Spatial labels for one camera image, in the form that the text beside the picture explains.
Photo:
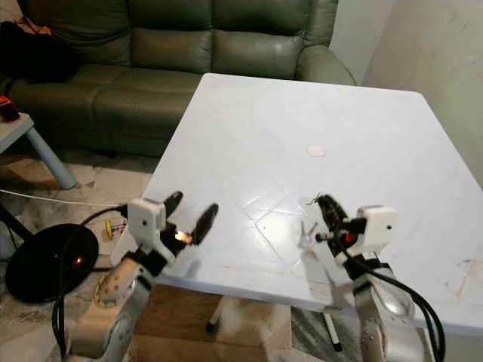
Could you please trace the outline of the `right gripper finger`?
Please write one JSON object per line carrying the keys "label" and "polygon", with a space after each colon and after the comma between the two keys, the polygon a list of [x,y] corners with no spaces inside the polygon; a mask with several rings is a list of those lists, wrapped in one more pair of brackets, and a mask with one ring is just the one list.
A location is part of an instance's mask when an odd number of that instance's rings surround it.
{"label": "right gripper finger", "polygon": [[316,204],[327,227],[342,227],[344,223],[351,221],[342,204],[338,203],[331,194],[317,195]]}
{"label": "right gripper finger", "polygon": [[320,211],[329,232],[338,232],[347,218],[347,213],[340,204],[320,204]]}

